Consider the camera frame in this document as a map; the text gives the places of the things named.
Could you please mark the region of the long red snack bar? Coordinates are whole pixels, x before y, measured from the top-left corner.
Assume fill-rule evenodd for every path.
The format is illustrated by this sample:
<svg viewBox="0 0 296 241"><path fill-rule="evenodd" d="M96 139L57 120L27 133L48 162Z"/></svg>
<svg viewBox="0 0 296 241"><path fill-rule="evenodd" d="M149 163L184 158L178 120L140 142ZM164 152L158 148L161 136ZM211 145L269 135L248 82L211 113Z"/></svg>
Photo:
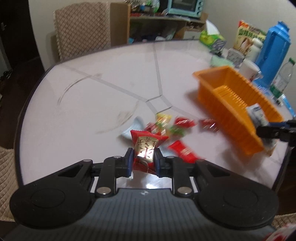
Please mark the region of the long red snack bar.
<svg viewBox="0 0 296 241"><path fill-rule="evenodd" d="M196 161L203 160L203 157L198 156L191 148L189 148L182 141L177 140L168 146L168 149L173 151L186 163L195 163Z"/></svg>

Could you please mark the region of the red foil candy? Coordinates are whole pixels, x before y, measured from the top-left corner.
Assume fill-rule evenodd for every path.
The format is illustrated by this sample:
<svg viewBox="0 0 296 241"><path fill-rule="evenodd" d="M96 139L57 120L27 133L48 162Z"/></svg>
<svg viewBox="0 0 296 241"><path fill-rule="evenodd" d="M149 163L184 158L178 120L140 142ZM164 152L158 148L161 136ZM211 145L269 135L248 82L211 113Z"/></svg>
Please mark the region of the red foil candy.
<svg viewBox="0 0 296 241"><path fill-rule="evenodd" d="M200 128L207 131L217 132L219 130L219 126L214 119L207 118L199 120Z"/></svg>

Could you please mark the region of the small green candy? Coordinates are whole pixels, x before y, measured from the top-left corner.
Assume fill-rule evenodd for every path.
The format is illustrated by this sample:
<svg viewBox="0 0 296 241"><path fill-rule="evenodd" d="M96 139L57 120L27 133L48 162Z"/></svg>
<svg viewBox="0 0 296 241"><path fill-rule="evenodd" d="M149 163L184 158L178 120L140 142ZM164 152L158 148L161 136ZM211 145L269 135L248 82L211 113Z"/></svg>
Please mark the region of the small green candy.
<svg viewBox="0 0 296 241"><path fill-rule="evenodd" d="M185 129L178 126L169 127L169 132L172 137L184 137L186 134Z"/></svg>

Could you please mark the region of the red gold candy packet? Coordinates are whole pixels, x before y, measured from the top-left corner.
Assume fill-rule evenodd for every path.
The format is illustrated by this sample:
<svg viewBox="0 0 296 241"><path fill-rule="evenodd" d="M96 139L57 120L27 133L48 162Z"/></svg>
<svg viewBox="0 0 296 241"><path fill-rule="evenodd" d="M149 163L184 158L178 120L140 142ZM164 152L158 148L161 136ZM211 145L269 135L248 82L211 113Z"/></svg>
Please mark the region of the red gold candy packet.
<svg viewBox="0 0 296 241"><path fill-rule="evenodd" d="M130 131L134 145L133 168L137 171L156 174L154 151L169 137L150 133L148 131Z"/></svg>

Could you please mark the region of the yellow green candy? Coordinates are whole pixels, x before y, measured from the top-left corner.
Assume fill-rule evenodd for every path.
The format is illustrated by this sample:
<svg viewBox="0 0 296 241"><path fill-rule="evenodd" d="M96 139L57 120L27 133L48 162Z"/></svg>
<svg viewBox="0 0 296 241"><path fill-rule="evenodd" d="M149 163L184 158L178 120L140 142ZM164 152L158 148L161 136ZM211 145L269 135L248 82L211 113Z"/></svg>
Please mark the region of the yellow green candy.
<svg viewBox="0 0 296 241"><path fill-rule="evenodd" d="M156 114L156 126L158 128L165 129L166 126L170 123L172 116L165 113Z"/></svg>

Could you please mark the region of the silver white snack wrapper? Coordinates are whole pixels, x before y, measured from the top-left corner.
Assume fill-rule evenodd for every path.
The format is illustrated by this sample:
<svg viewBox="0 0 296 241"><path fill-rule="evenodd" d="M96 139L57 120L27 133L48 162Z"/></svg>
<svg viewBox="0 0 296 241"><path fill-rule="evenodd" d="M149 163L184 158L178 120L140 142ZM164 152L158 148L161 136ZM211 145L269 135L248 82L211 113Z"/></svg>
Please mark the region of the silver white snack wrapper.
<svg viewBox="0 0 296 241"><path fill-rule="evenodd" d="M143 131L145 129L145 126L144 126L144 121L139 117L137 116L133 122L132 122L132 125L127 128L126 130L124 130L120 136L126 140L132 140L132 134L131 134L131 130L134 130L134 131Z"/></svg>

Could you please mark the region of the small red candy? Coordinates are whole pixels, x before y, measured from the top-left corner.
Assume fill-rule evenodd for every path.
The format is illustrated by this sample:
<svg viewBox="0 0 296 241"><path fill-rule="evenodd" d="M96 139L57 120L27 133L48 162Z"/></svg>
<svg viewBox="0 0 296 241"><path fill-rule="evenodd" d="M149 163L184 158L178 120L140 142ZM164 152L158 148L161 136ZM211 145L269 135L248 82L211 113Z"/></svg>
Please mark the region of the small red candy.
<svg viewBox="0 0 296 241"><path fill-rule="evenodd" d="M192 128L196 125L196 123L194 120L185 117L177 117L174 121L174 125L179 128Z"/></svg>

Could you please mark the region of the blue white tube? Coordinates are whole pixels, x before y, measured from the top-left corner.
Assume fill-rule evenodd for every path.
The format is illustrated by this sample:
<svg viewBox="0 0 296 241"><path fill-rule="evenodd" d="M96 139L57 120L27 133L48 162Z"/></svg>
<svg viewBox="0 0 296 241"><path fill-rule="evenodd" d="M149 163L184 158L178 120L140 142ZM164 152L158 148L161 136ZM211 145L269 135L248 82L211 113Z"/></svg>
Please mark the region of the blue white tube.
<svg viewBox="0 0 296 241"><path fill-rule="evenodd" d="M292 108L292 106L290 105L290 103L289 103L287 97L286 97L284 94L282 94L282 95L279 97L279 99L280 99L281 103L282 103L282 104L283 104L283 105L289 110L291 116L292 116L293 118L295 118L295 111L294 111L294 109Z"/></svg>

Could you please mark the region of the green cap water bottle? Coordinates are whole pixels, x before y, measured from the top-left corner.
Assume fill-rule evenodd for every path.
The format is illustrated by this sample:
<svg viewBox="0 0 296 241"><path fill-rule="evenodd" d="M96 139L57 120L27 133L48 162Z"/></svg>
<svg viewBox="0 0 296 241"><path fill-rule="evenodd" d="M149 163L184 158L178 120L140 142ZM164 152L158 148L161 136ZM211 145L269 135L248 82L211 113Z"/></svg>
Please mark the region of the green cap water bottle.
<svg viewBox="0 0 296 241"><path fill-rule="evenodd" d="M293 75L294 65L295 61L293 58L289 58L288 62L281 67L278 74L271 83L269 90L276 99L278 99L283 94L283 91L290 82Z"/></svg>

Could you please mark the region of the blue floss pick box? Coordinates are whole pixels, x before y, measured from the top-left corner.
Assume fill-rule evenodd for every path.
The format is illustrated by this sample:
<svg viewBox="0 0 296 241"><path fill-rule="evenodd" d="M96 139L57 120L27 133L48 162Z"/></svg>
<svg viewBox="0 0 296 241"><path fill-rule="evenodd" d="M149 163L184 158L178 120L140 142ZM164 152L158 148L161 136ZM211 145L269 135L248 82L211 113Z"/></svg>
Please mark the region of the blue floss pick box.
<svg viewBox="0 0 296 241"><path fill-rule="evenodd" d="M256 79L252 82L252 84L268 99L273 100L274 96L270 92L270 90L267 87L264 87L261 85L261 81L259 79Z"/></svg>

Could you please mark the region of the quilted beige chair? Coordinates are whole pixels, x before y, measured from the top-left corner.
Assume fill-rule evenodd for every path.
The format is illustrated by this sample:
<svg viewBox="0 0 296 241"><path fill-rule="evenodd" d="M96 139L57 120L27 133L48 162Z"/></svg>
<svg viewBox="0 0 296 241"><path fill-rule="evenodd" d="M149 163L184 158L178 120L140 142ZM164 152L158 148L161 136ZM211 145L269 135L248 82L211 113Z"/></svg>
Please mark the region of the quilted beige chair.
<svg viewBox="0 0 296 241"><path fill-rule="evenodd" d="M14 222L10 211L10 198L19 186L13 149L0 147L0 184L1 221Z"/></svg>
<svg viewBox="0 0 296 241"><path fill-rule="evenodd" d="M60 60L111 47L108 3L71 4L53 13Z"/></svg>

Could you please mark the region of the orange plastic tray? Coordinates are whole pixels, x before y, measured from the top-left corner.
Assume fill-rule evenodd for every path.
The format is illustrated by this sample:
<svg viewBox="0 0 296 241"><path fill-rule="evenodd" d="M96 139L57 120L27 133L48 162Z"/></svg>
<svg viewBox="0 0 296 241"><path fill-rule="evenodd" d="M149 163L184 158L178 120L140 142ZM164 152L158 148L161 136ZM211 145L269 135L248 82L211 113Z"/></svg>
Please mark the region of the orange plastic tray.
<svg viewBox="0 0 296 241"><path fill-rule="evenodd" d="M254 104L264 111L270 122L282 122L274 105L239 72L228 66L193 73L199 81L197 99L235 147L245 155L264 150L263 142L247 113Z"/></svg>

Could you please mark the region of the white cartoon mug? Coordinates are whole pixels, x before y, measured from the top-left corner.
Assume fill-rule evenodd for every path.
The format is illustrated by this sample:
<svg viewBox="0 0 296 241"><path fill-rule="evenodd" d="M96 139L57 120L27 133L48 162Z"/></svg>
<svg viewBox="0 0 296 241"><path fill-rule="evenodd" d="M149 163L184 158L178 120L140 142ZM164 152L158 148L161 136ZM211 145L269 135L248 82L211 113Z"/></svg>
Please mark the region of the white cartoon mug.
<svg viewBox="0 0 296 241"><path fill-rule="evenodd" d="M248 59L244 59L241 63L239 73L243 75L250 82L263 78L260 68Z"/></svg>

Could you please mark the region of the blue thermos jug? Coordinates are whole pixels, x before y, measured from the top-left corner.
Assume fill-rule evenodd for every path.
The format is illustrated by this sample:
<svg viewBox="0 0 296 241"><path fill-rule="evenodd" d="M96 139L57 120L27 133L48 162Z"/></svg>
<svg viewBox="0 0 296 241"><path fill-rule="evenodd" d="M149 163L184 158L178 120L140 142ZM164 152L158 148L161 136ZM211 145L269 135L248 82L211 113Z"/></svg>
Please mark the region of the blue thermos jug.
<svg viewBox="0 0 296 241"><path fill-rule="evenodd" d="M283 21L269 28L263 47L255 62L263 77L255 82L269 88L291 45L289 27Z"/></svg>

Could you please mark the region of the white bottle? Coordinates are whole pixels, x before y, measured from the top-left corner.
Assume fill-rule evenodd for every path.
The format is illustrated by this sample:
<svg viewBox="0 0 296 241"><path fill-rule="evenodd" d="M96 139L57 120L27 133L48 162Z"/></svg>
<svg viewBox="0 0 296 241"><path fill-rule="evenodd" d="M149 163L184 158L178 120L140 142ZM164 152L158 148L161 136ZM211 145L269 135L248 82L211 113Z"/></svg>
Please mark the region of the white bottle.
<svg viewBox="0 0 296 241"><path fill-rule="evenodd" d="M252 45L248 48L245 58L255 63L260 54L262 46L263 42L260 41L260 39L253 38Z"/></svg>

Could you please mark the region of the patterned grey mug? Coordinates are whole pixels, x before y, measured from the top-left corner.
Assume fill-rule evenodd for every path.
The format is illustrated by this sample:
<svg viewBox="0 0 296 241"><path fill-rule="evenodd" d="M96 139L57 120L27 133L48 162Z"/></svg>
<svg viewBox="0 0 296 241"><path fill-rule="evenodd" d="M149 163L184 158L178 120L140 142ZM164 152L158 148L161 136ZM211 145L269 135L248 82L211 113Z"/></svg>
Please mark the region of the patterned grey mug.
<svg viewBox="0 0 296 241"><path fill-rule="evenodd" d="M226 59L233 62L234 66L236 68L239 68L241 63L245 59L245 56L241 52L239 52L239 51L237 51L237 50L235 50L233 48L230 48L228 50L228 54L227 54Z"/></svg>

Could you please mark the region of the green cloth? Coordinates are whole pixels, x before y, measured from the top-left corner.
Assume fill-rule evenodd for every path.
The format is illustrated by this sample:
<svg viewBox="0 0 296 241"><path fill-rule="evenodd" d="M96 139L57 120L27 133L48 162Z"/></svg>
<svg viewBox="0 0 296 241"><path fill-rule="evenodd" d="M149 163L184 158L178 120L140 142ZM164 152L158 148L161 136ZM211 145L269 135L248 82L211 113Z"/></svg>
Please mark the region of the green cloth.
<svg viewBox="0 0 296 241"><path fill-rule="evenodd" d="M217 55L213 55L211 60L210 60L210 66L211 67L221 67L221 66L229 66L234 68L235 65L232 61L225 59L225 58L221 58Z"/></svg>

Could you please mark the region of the walnut cereal box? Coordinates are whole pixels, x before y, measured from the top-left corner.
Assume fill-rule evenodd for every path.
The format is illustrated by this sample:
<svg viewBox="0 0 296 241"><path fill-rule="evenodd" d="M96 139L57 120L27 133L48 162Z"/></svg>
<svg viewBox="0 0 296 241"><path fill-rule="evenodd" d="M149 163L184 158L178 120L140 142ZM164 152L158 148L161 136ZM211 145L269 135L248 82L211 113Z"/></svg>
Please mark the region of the walnut cereal box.
<svg viewBox="0 0 296 241"><path fill-rule="evenodd" d="M244 20L240 20L233 48L243 55L246 55L249 47L253 43L254 38L259 39L263 43L266 39L266 32L254 27Z"/></svg>

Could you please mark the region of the green tissue pack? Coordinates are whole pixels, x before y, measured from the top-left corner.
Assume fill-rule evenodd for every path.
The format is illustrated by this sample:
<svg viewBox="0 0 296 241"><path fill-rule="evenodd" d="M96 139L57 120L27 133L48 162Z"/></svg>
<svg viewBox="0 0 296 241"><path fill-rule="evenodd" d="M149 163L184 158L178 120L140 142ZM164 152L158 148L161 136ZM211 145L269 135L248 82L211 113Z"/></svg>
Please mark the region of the green tissue pack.
<svg viewBox="0 0 296 241"><path fill-rule="evenodd" d="M216 52L221 52L227 43L227 41L221 34L208 35L206 30L203 30L201 32L199 40L202 44L207 46L210 50L216 51Z"/></svg>

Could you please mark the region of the teal toaster oven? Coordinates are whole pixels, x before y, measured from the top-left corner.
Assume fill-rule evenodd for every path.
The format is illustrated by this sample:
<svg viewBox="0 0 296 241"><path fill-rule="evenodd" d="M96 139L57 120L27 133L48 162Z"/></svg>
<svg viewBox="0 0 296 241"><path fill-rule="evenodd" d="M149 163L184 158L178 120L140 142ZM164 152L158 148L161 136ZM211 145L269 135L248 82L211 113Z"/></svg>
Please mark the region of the teal toaster oven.
<svg viewBox="0 0 296 241"><path fill-rule="evenodd" d="M170 15L200 18L204 0L168 0L167 11Z"/></svg>

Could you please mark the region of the wooden shelf unit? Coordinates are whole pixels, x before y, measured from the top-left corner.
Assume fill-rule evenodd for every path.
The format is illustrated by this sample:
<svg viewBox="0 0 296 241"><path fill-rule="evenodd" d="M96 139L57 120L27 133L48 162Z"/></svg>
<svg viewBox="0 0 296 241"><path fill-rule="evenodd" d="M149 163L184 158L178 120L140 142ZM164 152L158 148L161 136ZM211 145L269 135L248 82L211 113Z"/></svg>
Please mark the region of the wooden shelf unit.
<svg viewBox="0 0 296 241"><path fill-rule="evenodd" d="M206 27L208 14L201 18L149 16L132 13L128 3L110 3L111 45L122 46L141 41L194 40Z"/></svg>

